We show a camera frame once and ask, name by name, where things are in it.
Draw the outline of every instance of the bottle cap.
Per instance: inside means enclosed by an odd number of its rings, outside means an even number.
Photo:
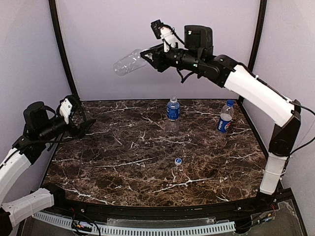
[[[170,99],[170,101],[171,101],[172,103],[177,102],[177,97],[176,97],[176,96],[172,96],[171,99]]]
[[[228,100],[228,101],[226,102],[226,104],[227,104],[228,107],[233,107],[234,101],[233,101],[233,100]]]
[[[179,166],[179,165],[181,165],[181,164],[182,164],[181,158],[176,158],[176,159],[175,159],[175,165]]]

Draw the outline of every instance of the brown marble surface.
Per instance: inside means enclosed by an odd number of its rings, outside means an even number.
[[[266,159],[237,105],[227,137],[218,139],[214,127],[225,102],[180,100],[175,132],[166,100],[84,102],[87,117],[97,122],[82,140],[59,145],[44,183],[59,185],[68,199],[120,206],[253,197]]]

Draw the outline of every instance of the blue bottle cap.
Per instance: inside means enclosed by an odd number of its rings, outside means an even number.
[[[226,102],[226,104],[227,104],[228,107],[233,107],[234,101],[233,101],[233,100],[228,100],[228,101]]]
[[[175,165],[179,166],[179,165],[181,165],[181,164],[182,164],[181,158],[176,158],[176,159],[175,159]]]

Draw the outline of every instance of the plastic bottle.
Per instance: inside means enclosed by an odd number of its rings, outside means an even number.
[[[172,96],[167,104],[167,118],[168,126],[167,129],[171,132],[178,130],[179,128],[179,116],[181,114],[180,104],[177,101],[176,96]]]
[[[114,72],[119,76],[124,76],[136,69],[139,69],[147,64],[140,56],[141,49],[136,49],[129,55],[125,56],[113,65]]]
[[[234,114],[233,104],[233,100],[228,100],[221,110],[220,120],[217,125],[217,133],[222,138],[226,136],[227,130],[231,125],[231,120]]]

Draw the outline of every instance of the pepsi logo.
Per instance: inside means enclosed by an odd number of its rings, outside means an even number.
[[[228,124],[226,124],[226,126],[224,127],[225,130],[227,130],[231,125],[231,122],[229,122]]]

